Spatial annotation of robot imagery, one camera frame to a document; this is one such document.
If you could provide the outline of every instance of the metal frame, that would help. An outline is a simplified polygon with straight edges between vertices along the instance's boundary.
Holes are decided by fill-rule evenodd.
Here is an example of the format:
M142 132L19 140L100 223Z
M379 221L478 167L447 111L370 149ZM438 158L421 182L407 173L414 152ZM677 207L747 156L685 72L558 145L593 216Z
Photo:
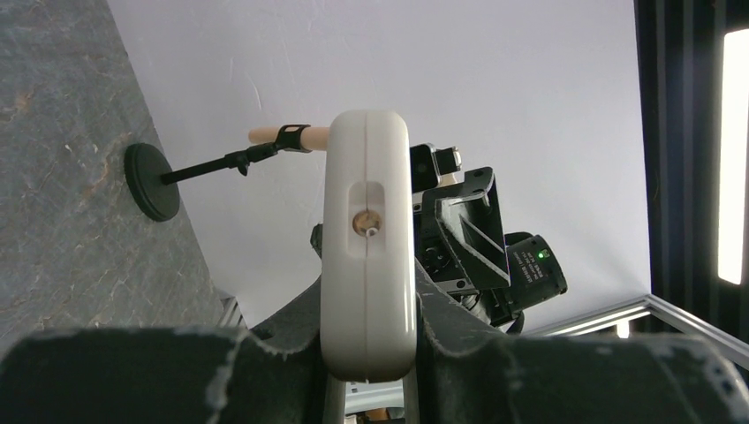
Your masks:
M685 334L705 338L726 359L739 367L749 369L749 344L652 294L523 334L526 336L579 336L648 314Z

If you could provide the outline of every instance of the light panel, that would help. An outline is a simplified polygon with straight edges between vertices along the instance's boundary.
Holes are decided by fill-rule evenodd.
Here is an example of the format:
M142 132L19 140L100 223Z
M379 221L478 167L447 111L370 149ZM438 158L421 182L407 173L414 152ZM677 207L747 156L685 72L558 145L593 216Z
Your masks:
M718 203L718 276L741 283L744 261L749 29L725 35Z

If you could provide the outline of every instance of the black metal rod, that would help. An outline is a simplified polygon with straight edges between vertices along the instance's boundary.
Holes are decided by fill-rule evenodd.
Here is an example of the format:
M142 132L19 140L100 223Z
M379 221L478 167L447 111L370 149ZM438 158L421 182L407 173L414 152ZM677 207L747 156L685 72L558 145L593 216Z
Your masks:
M226 157L222 157L221 159L200 163L189 168L184 168L183 170L175 170L168 174L163 174L161 179L162 183L168 186L169 184L174 184L188 178L199 177L200 175L205 175L215 170L224 170L230 167L231 166L229 165L229 161L226 160Z

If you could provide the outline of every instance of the white backdrop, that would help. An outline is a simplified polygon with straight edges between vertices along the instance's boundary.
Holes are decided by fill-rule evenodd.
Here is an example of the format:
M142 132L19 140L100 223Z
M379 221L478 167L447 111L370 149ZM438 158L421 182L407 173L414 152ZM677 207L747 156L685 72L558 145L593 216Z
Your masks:
M567 294L537 328L649 292L632 1L110 0L173 168L261 125L393 109L412 144L492 166L505 230L540 233ZM180 184L215 284L248 323L318 276L325 155Z

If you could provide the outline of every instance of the black metal bracket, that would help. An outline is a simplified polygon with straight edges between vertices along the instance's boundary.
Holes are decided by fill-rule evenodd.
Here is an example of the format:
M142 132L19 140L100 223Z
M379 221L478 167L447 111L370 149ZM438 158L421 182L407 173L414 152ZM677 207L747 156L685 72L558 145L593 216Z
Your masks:
M452 294L509 287L494 172L480 168L464 176L463 183L424 192L414 211L416 257Z

